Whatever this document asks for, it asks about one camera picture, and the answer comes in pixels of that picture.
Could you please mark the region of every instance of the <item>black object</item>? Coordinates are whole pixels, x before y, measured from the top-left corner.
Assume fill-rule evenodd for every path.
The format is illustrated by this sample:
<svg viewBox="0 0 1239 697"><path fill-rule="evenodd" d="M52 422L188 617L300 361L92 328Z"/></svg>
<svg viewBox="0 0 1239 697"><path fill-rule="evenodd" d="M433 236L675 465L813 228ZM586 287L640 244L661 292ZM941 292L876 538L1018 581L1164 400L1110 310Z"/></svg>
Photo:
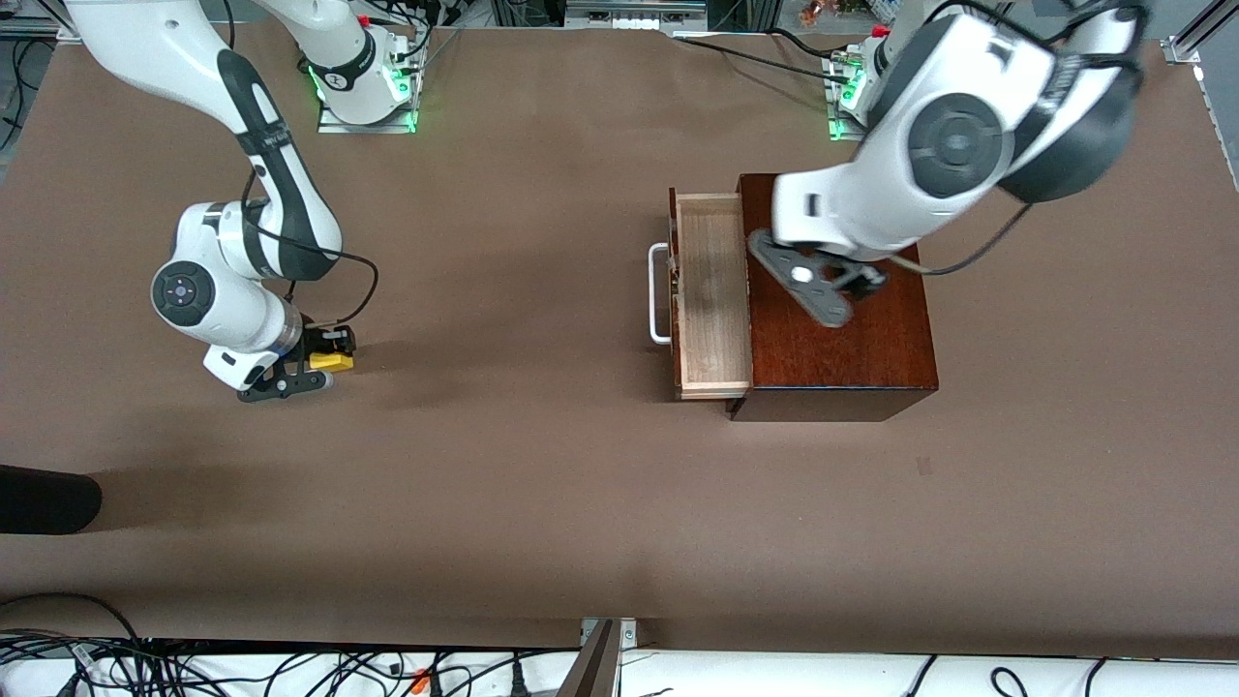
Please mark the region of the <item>black object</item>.
<svg viewBox="0 0 1239 697"><path fill-rule="evenodd" d="M89 477L0 465L0 534L73 535L102 505Z"/></svg>
<svg viewBox="0 0 1239 697"><path fill-rule="evenodd" d="M311 323L310 317L304 321ZM357 350L357 339L353 329L347 324L327 328L305 328L301 332L301 340L296 348L279 363L271 366L271 375L256 378L254 386L249 390L238 390L237 399L245 404L265 402L266 400L287 400L302 392L313 392L331 387L333 379L327 371L315 371L307 369L310 354L343 354L352 357ZM287 366L296 365L296 373L289 373Z"/></svg>
<svg viewBox="0 0 1239 697"><path fill-rule="evenodd" d="M515 659L512 664L512 697L530 697L529 687L525 685L525 670L520 665L520 654L513 654Z"/></svg>
<svg viewBox="0 0 1239 697"><path fill-rule="evenodd" d="M943 94L912 121L912 178L934 198L971 191L997 168L1002 141L1002 123L989 104L971 94Z"/></svg>
<svg viewBox="0 0 1239 697"><path fill-rule="evenodd" d="M374 43L374 35L370 32L363 32L366 36L366 45L362 46L361 53L358 53L352 61L339 64L339 66L320 66L313 61L310 61L310 68L313 69L318 79L327 83L332 89L347 90L353 88L353 83L357 78L366 74L366 71L370 69L374 64L374 57L378 56L378 47Z"/></svg>
<svg viewBox="0 0 1239 697"><path fill-rule="evenodd" d="M176 326L197 326L211 311L214 295L211 271L195 261L173 261L151 281L155 310Z"/></svg>

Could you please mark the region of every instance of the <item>metal bracket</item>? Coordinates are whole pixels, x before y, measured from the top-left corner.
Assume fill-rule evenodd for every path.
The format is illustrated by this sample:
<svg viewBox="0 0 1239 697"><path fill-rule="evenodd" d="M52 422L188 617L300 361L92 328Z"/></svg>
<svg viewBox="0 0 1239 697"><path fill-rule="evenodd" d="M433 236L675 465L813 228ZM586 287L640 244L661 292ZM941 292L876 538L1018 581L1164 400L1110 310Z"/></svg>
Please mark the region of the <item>metal bracket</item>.
<svg viewBox="0 0 1239 697"><path fill-rule="evenodd" d="M1199 63L1197 50L1239 15L1239 0L1209 0L1178 33L1161 42L1167 63Z"/></svg>
<svg viewBox="0 0 1239 697"><path fill-rule="evenodd" d="M598 623L605 619L608 618L585 618L581 620L581 646L585 646L586 641L589 641L590 636L593 634L595 628L597 628ZM616 621L620 623L620 650L628 651L629 649L636 649L637 620L633 618L618 618Z"/></svg>
<svg viewBox="0 0 1239 697"><path fill-rule="evenodd" d="M774 243L769 229L748 235L748 250L821 326L840 327L852 316L851 300L864 300L886 282L886 274L864 261L812 249L809 255Z"/></svg>
<svg viewBox="0 0 1239 697"><path fill-rule="evenodd" d="M856 66L847 56L850 53L835 51L830 58L823 58L821 72L851 79L856 74ZM830 140L864 140L865 126L860 125L851 114L839 108L847 85L829 79L823 79L821 82L826 89L826 126L830 129Z"/></svg>
<svg viewBox="0 0 1239 697"><path fill-rule="evenodd" d="M1201 62L1199 51L1191 51L1186 56L1181 56L1178 53L1178 43L1176 41L1177 38L1178 37L1172 36L1170 38L1163 38L1157 42L1162 47L1162 56L1166 56L1166 62L1172 66L1181 66L1186 63L1199 63Z"/></svg>
<svg viewBox="0 0 1239 697"><path fill-rule="evenodd" d="M624 623L632 623L632 628L623 629ZM589 618L581 621L585 646L572 661L555 697L615 697L620 685L620 651L629 634L631 641L636 644L636 620L616 618Z"/></svg>
<svg viewBox="0 0 1239 697"><path fill-rule="evenodd" d="M825 274L825 260L774 244L769 229L753 230L748 250L819 323L835 327L851 318L851 305Z"/></svg>

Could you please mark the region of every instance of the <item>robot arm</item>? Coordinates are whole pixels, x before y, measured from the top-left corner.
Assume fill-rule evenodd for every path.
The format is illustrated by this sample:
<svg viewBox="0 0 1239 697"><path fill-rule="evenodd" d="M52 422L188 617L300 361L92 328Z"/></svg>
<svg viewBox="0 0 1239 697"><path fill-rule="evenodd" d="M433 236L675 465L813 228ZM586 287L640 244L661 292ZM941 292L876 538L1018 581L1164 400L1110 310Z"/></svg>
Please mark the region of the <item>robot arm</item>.
<svg viewBox="0 0 1239 697"><path fill-rule="evenodd" d="M408 74L415 67L404 36L363 27L344 0L255 1L297 41L323 102L341 120L372 124L410 99Z"/></svg>
<svg viewBox="0 0 1239 697"><path fill-rule="evenodd" d="M883 280L865 262L916 243L995 186L1027 203L1078 192L1130 134L1134 51L1147 17L1137 0L1090 2L1059 46L971 15L929 17L882 71L855 158L779 176L773 228L750 243L826 326L850 316L840 290ZM821 267L781 250L793 246L815 249Z"/></svg>
<svg viewBox="0 0 1239 697"><path fill-rule="evenodd" d="M186 209L172 258L151 284L160 316L211 344L206 368L235 390L249 390L302 332L300 312L259 281L322 277L336 261L331 251L341 249L336 218L258 72L224 45L197 0L69 0L67 6L104 68L224 124L263 182L265 203Z"/></svg>

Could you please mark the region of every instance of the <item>drawer handle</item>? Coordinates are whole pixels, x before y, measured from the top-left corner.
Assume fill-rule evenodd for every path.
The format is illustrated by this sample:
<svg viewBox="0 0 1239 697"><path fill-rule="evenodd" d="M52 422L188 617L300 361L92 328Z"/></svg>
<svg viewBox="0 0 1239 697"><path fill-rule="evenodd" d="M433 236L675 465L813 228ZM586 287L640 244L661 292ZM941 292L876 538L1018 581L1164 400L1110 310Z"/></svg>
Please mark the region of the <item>drawer handle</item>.
<svg viewBox="0 0 1239 697"><path fill-rule="evenodd" d="M646 261L649 269L649 337L654 340L654 343L667 345L672 342L672 337L658 333L658 307L654 305L654 254L659 251L665 251L669 255L672 248L668 243L659 241L658 244L652 244L649 246L649 253L646 254Z"/></svg>

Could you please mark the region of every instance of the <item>brown table surface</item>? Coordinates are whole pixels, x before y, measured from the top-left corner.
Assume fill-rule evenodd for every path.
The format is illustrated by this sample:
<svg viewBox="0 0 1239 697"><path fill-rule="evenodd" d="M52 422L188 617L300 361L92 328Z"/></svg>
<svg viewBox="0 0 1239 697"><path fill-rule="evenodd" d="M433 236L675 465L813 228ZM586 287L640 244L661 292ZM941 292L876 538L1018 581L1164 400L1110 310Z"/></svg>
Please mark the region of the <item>brown table surface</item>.
<svg viewBox="0 0 1239 697"><path fill-rule="evenodd" d="M245 161L58 50L0 188L0 461L109 501L93 534L0 540L0 594L95 593L152 636L569 644L629 615L676 647L1239 655L1239 196L1189 68L1150 50L1111 173L927 281L938 395L737 425L672 401L646 246L669 186L849 157L819 80L653 32L466 31L421 132L318 136L291 40L238 33L382 265L361 368L245 406L198 365L147 286ZM995 192L924 260L1015 207ZM366 279L299 302L341 312Z"/></svg>

